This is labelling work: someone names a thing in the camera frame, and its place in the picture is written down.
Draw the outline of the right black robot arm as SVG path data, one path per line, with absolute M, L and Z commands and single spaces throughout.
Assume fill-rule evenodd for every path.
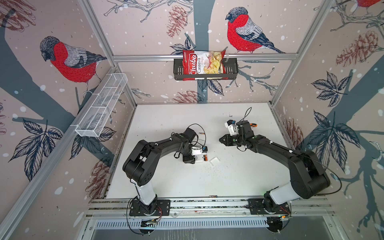
M 288 168 L 290 181 L 264 194 L 263 206 L 274 214 L 278 207 L 299 198 L 309 199 L 331 185 L 325 167 L 312 151 L 301 152 L 279 145 L 262 135 L 255 135 L 248 121 L 225 123 L 229 133 L 219 139 L 227 147 L 246 147 L 254 153 L 272 158 Z

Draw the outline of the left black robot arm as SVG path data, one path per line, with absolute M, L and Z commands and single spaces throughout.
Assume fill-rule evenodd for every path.
M 158 196 L 152 187 L 151 179 L 154 176 L 160 158 L 178 153 L 183 156 L 185 164 L 194 164 L 193 140 L 197 136 L 191 128 L 187 128 L 182 134 L 174 133 L 167 139 L 158 142 L 141 140 L 123 164 L 123 171 L 135 185 L 139 205 L 148 213 L 155 211 Z

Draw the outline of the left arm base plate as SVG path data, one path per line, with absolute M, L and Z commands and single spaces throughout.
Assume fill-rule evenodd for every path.
M 158 200 L 157 198 L 149 205 L 145 205 L 138 198 L 134 198 L 128 207 L 130 217 L 169 216 L 170 209 L 170 200 Z

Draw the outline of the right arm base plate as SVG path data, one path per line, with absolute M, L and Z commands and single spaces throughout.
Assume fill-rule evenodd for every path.
M 272 200 L 262 198 L 248 199 L 246 209 L 251 215 L 290 215 L 291 209 L 287 203 L 277 205 Z

